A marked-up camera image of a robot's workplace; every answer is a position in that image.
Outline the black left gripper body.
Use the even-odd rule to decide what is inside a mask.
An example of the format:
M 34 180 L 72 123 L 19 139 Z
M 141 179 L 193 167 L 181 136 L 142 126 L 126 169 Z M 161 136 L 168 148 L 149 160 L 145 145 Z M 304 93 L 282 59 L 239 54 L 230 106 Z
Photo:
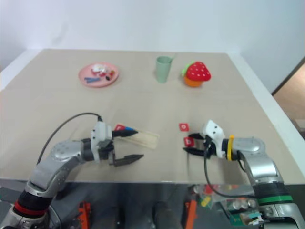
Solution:
M 117 137 L 117 131 L 112 131 L 112 139 L 106 139 L 98 143 L 98 153 L 100 160 L 108 160 L 109 165 L 115 166 L 116 155 L 114 149 L 114 138 Z

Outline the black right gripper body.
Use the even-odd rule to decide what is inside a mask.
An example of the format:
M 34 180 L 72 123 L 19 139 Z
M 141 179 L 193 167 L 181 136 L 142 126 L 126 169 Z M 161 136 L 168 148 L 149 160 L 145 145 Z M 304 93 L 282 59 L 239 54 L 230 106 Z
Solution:
M 204 138 L 204 150 L 203 150 L 203 156 L 204 158 L 210 158 L 214 155 L 214 143 L 212 142 L 212 139 L 206 135 Z

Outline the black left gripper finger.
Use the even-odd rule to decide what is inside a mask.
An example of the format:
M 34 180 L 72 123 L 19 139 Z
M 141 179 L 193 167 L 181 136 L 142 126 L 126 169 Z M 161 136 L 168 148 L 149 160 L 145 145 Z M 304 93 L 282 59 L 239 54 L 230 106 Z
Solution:
M 137 134 L 138 131 L 134 129 L 121 129 L 121 130 L 113 130 L 112 131 L 112 136 L 113 137 L 129 137 L 132 135 Z
M 131 164 L 137 160 L 140 160 L 144 155 L 139 155 L 139 154 L 133 154 L 133 155 L 128 155 L 120 159 L 115 159 L 114 160 L 114 166 L 115 167 L 120 167 L 124 165 Z

